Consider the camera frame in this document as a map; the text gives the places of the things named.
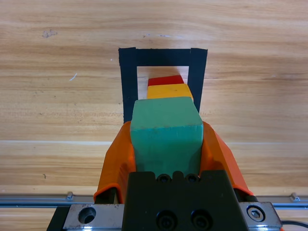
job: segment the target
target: green block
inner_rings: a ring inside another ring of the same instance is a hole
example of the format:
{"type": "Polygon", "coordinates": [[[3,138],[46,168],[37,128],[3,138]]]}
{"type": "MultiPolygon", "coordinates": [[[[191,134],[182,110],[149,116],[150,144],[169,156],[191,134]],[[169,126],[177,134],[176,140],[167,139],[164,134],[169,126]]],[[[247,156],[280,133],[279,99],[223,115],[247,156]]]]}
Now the green block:
{"type": "Polygon", "coordinates": [[[137,100],[130,136],[137,171],[199,174],[203,123],[190,97],[137,100]]]}

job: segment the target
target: wooden table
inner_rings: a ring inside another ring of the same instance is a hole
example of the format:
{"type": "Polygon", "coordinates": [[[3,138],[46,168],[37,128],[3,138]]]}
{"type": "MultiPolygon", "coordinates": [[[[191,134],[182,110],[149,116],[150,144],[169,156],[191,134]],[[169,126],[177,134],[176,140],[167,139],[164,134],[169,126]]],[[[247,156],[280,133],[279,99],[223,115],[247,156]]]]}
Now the wooden table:
{"type": "MultiPolygon", "coordinates": [[[[118,48],[197,47],[208,49],[200,114],[232,149],[249,189],[308,194],[307,7],[0,1],[0,193],[93,194],[123,123],[118,48]]],[[[187,70],[139,68],[140,97],[147,78],[186,78],[187,70]]],[[[0,209],[1,230],[45,230],[52,214],[0,209]]],[[[302,211],[280,215],[308,220],[302,211]]]]}

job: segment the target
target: black cable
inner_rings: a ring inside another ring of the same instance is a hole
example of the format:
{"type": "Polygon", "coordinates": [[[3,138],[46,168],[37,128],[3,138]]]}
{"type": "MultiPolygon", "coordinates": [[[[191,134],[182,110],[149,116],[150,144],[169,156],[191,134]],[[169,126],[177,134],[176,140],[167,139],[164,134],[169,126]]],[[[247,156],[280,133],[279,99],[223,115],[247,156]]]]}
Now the black cable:
{"type": "Polygon", "coordinates": [[[308,224],[304,222],[300,222],[296,220],[282,220],[281,222],[283,225],[297,225],[297,226],[305,227],[308,229],[308,224]]]}

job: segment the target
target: wooden block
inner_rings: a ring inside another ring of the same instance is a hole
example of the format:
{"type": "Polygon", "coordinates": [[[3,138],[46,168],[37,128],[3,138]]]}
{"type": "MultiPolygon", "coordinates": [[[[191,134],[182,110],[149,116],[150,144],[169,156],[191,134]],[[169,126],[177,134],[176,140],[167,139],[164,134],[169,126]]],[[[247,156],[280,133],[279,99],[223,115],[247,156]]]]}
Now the wooden block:
{"type": "Polygon", "coordinates": [[[191,98],[137,100],[130,136],[137,171],[199,174],[203,123],[191,98]]]}
{"type": "Polygon", "coordinates": [[[148,86],[154,85],[166,85],[166,84],[181,84],[184,83],[182,76],[167,76],[159,78],[150,78],[148,81],[148,86]]]}
{"type": "Polygon", "coordinates": [[[191,97],[193,96],[187,84],[168,84],[148,86],[148,99],[173,98],[173,97],[191,97]]]}

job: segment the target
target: yellow block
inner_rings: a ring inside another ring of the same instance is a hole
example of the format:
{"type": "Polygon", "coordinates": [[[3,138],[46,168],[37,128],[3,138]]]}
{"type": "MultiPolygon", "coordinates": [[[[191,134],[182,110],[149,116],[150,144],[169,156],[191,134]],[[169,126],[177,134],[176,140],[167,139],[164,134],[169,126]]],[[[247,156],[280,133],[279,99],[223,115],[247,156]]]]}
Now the yellow block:
{"type": "Polygon", "coordinates": [[[148,99],[191,97],[193,96],[185,83],[148,86],[148,99]]]}

